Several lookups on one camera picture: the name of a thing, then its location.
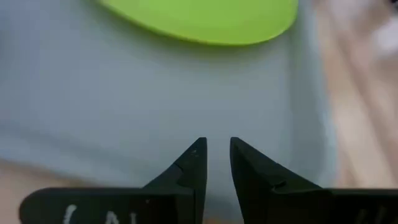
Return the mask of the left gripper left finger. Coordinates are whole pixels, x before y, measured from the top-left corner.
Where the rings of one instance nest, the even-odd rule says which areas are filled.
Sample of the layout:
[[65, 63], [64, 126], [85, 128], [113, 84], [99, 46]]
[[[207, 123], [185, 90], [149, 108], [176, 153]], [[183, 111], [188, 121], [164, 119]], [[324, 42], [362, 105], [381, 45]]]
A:
[[198, 138], [143, 187], [50, 187], [19, 205], [21, 224], [202, 224], [207, 141]]

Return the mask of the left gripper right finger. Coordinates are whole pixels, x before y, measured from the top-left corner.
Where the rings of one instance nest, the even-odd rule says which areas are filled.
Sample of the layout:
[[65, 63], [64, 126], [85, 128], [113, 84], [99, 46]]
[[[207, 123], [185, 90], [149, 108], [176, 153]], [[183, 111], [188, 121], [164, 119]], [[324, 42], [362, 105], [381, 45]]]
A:
[[244, 224], [398, 224], [398, 189], [322, 188], [237, 137], [230, 162]]

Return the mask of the lime green plate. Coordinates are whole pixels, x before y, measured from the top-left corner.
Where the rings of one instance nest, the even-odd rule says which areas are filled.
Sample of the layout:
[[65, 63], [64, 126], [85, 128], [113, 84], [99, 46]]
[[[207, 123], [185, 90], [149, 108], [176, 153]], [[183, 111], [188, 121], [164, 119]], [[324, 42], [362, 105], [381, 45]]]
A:
[[97, 0], [154, 32], [208, 45], [271, 40], [295, 22], [299, 0]]

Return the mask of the grey plastic tray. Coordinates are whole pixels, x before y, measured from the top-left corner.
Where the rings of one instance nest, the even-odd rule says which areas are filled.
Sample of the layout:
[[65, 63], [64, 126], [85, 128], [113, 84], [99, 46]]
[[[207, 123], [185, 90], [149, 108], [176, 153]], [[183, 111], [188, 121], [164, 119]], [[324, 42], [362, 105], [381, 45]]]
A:
[[0, 159], [141, 187], [206, 137], [205, 215], [240, 222], [233, 136], [334, 183], [319, 53], [309, 0], [288, 31], [247, 47], [157, 35], [92, 0], [0, 0]]

